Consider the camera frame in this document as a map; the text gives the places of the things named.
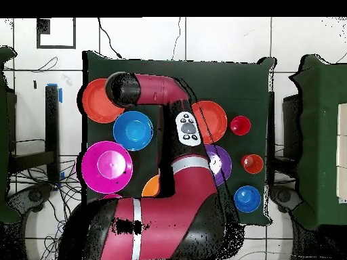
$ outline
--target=floor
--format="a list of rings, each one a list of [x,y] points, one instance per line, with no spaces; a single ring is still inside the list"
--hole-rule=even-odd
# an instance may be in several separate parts
[[[263,57],[275,57],[277,144],[283,143],[283,98],[298,92],[288,76],[297,71],[301,57],[308,53],[317,53],[329,63],[340,60],[347,52],[346,23],[347,18],[101,18],[112,46],[127,59],[257,62]],[[97,18],[76,19],[76,49],[37,49],[36,38],[36,19],[0,19],[0,44],[11,46],[18,53],[5,64],[8,85],[18,95],[17,140],[45,138],[43,91],[48,83],[58,84],[63,90],[59,107],[60,158],[65,162],[62,168],[70,172],[81,150],[81,115],[76,105],[82,84],[81,52],[93,50],[109,58],[117,57],[107,36],[99,29]],[[41,35],[41,45],[72,45],[72,38],[72,18],[52,18],[50,35]],[[58,61],[51,70],[35,72],[54,57]],[[53,66],[55,59],[43,69]],[[340,62],[347,62],[347,57]],[[43,142],[18,143],[17,153],[39,152],[43,147]],[[10,193],[27,186],[19,181],[13,178]],[[70,189],[63,188],[72,195]],[[68,202],[71,210],[79,203],[77,195]],[[52,194],[50,200],[56,217],[63,220],[59,193]],[[268,214],[272,224],[247,226],[243,247],[229,260],[289,259],[293,238],[291,221],[271,200]],[[57,229],[58,222],[48,202],[41,212],[30,214],[26,227],[30,260],[54,260],[54,254],[48,254],[45,248],[53,240],[45,238],[53,238]]]

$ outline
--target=orange plate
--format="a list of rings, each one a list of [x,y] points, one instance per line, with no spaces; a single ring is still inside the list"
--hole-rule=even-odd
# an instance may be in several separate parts
[[[105,92],[106,79],[96,79],[88,84],[83,92],[82,104],[88,117],[102,124],[113,122],[124,108],[116,107]]]
[[[203,116],[206,123],[203,120],[199,107],[203,111]],[[192,111],[197,118],[204,144],[212,144],[213,142],[218,141],[224,135],[226,126],[228,125],[228,120],[226,118],[225,111],[220,105],[211,101],[200,101],[192,105]],[[209,136],[206,124],[212,134],[213,141]]]
[[[147,181],[142,191],[142,196],[156,196],[159,191],[159,175]]]

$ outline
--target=green board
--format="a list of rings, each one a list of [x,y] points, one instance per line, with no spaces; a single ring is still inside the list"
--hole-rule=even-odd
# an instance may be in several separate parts
[[[267,225],[270,223],[263,213],[263,195],[265,170],[256,175],[248,174],[241,166],[241,157],[245,154],[259,154],[265,159],[266,123],[268,116],[268,76],[274,65],[273,58],[264,58],[260,64],[237,64],[217,62],[174,62],[142,60],[110,60],[98,54],[87,52],[88,82],[99,78],[108,78],[114,72],[134,72],[138,74],[156,74],[183,78],[198,100],[211,100],[226,111],[228,123],[237,115],[245,115],[251,121],[251,130],[247,135],[237,136],[227,129],[223,138],[216,142],[223,147],[232,159],[232,172],[227,180],[229,192],[233,195],[241,186],[251,185],[262,195],[260,207],[252,213],[239,212],[241,223]],[[128,110],[138,110],[146,114],[153,123],[155,133],[145,149],[129,152],[134,172],[128,185],[119,192],[122,196],[141,197],[146,182],[158,172],[157,153],[157,117],[158,106],[137,106]],[[87,120],[88,146],[102,141],[114,141],[113,123],[99,124]],[[220,194],[226,191],[224,184],[218,187]],[[87,189],[87,200],[103,197]],[[230,208],[232,202],[225,202]]]
[[[309,230],[321,224],[346,225],[347,204],[336,196],[338,105],[347,103],[347,65],[304,56],[293,77],[302,94],[302,157],[299,190],[304,203],[293,215]]]

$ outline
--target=blue plate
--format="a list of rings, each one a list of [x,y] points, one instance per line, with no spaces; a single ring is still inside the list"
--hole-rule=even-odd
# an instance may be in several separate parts
[[[141,150],[153,137],[152,122],[141,112],[124,112],[113,125],[113,137],[127,150]]]
[[[260,206],[261,201],[260,193],[253,186],[243,186],[234,195],[236,208],[243,213],[255,211]]]

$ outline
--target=pink plate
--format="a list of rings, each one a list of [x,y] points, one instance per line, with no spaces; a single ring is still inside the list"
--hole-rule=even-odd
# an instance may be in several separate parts
[[[127,150],[115,142],[97,142],[82,159],[82,176],[89,188],[101,194],[112,194],[124,188],[133,174],[133,163]]]

